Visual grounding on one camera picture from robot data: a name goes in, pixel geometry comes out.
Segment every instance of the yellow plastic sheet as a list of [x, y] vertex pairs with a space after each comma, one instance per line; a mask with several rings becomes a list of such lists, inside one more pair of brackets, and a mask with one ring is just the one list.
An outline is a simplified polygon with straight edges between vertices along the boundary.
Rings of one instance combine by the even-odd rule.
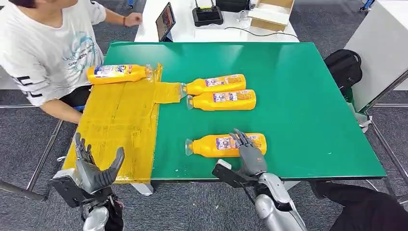
[[156, 82], [154, 88], [155, 103], [179, 103], [181, 83]]
[[[150, 181], [156, 143], [158, 105], [155, 97], [167, 92], [175, 101], [176, 84], [160, 84], [159, 64], [151, 80], [93, 86], [77, 131], [92, 145], [92, 155], [100, 169], [110, 166], [118, 147], [124, 147], [125, 160], [115, 183], [147, 183]], [[63, 169], [75, 167], [73, 144]]]

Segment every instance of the metal pole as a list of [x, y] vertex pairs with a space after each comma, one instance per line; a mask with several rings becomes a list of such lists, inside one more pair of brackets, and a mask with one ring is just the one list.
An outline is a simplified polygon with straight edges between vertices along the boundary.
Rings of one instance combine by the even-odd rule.
[[16, 104], [16, 105], [0, 105], [0, 109], [18, 109], [18, 108], [34, 108], [37, 106], [31, 104]]
[[375, 125], [374, 121], [372, 121], [371, 125], [374, 128], [374, 132], [377, 135], [378, 139], [380, 140], [381, 144], [383, 145], [385, 151], [390, 156], [392, 162], [394, 163], [394, 165], [398, 169], [399, 173], [401, 174], [402, 178], [404, 179], [405, 184], [408, 185], [408, 173], [405, 171], [404, 167], [402, 167], [401, 162], [399, 162], [397, 156], [395, 155], [393, 150], [388, 145], [387, 141], [385, 140], [384, 136], [381, 134], [378, 127]]
[[45, 160], [47, 159], [48, 154], [50, 153], [51, 147], [52, 147], [52, 145], [54, 144], [55, 138], [57, 137], [58, 132], [60, 131], [60, 128], [61, 128], [61, 125], [62, 125], [62, 124], [63, 124], [63, 121], [62, 121], [62, 120], [58, 120], [58, 123], [57, 123], [57, 125], [55, 126], [54, 131], [52, 132], [52, 135], [51, 135], [51, 137], [50, 137], [50, 140], [48, 141], [48, 144], [47, 144], [47, 146], [45, 147], [44, 153], [42, 154], [41, 159], [39, 160], [39, 163], [38, 163], [38, 165], [37, 165], [37, 168], [36, 168], [36, 170], [34, 171], [34, 174], [33, 174], [33, 176], [31, 177], [30, 182], [28, 183], [27, 190], [33, 191], [34, 185], [36, 184], [36, 181], [37, 181], [37, 179], [38, 179], [38, 177], [39, 177], [39, 174], [40, 174], [40, 172], [41, 172], [41, 170], [42, 170], [42, 167], [44, 167]]
[[377, 97], [375, 97], [370, 103], [368, 103], [365, 107], [363, 107], [359, 112], [364, 113], [373, 107], [384, 95], [389, 93], [390, 91], [394, 90], [398, 85], [404, 82], [408, 78], [408, 70], [406, 70], [402, 75], [400, 75], [393, 83], [388, 85]]
[[25, 189], [22, 189], [20, 187], [17, 187], [15, 185], [6, 183], [4, 181], [0, 180], [0, 189], [9, 191], [11, 193], [15, 193], [21, 196], [28, 197], [30, 199], [36, 200], [36, 201], [44, 201], [45, 197], [43, 195], [37, 194], [35, 192], [31, 192]]
[[377, 103], [373, 107], [408, 107], [406, 103]]

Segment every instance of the white t-shirt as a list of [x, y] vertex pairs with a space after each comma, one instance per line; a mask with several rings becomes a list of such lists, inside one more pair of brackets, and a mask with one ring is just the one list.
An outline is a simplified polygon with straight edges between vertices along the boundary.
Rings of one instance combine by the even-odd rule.
[[35, 106], [89, 85], [87, 69], [103, 62], [92, 25], [105, 20], [105, 8], [78, 0], [62, 13], [63, 25], [53, 28], [12, 3], [0, 11], [0, 65]]

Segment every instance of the bottle label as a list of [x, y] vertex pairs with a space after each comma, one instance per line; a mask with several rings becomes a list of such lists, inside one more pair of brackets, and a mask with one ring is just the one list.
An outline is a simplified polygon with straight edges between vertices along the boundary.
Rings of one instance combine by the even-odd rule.
[[214, 102], [226, 102], [237, 100], [250, 100], [252, 99], [251, 93], [248, 90], [241, 90], [238, 92], [222, 92], [213, 93]]
[[207, 87], [213, 87], [213, 86], [217, 86], [217, 85], [224, 85], [225, 81], [222, 80], [220, 77], [218, 78], [209, 78], [205, 80], [205, 84], [207, 85]]
[[217, 149], [227, 150], [235, 148], [235, 141], [231, 136], [217, 138]]
[[[254, 145], [258, 148], [261, 147], [261, 139], [259, 138], [259, 135], [253, 135], [253, 136], [248, 136], [254, 142]], [[235, 149], [237, 148], [235, 145], [235, 140], [231, 137], [222, 137], [222, 138], [217, 138], [217, 149], [218, 150], [227, 150], [227, 149]]]
[[94, 75], [96, 78], [121, 77], [131, 71], [132, 65], [105, 65], [95, 67]]
[[230, 84], [230, 83], [241, 83], [241, 82], [242, 82], [242, 79], [239, 77], [239, 75], [231, 75], [231, 76], [225, 77], [225, 82], [226, 82], [227, 84]]

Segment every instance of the person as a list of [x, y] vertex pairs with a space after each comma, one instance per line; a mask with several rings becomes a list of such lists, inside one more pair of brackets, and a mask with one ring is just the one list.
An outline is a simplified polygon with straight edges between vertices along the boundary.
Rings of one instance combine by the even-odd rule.
[[103, 63], [92, 28], [103, 21], [136, 26], [142, 15], [124, 17], [90, 0], [10, 0], [0, 11], [0, 65], [33, 105], [78, 124], [90, 90], [86, 70]]
[[310, 181], [315, 196], [341, 204], [343, 211], [330, 231], [405, 231], [408, 212], [392, 196], [368, 188]]

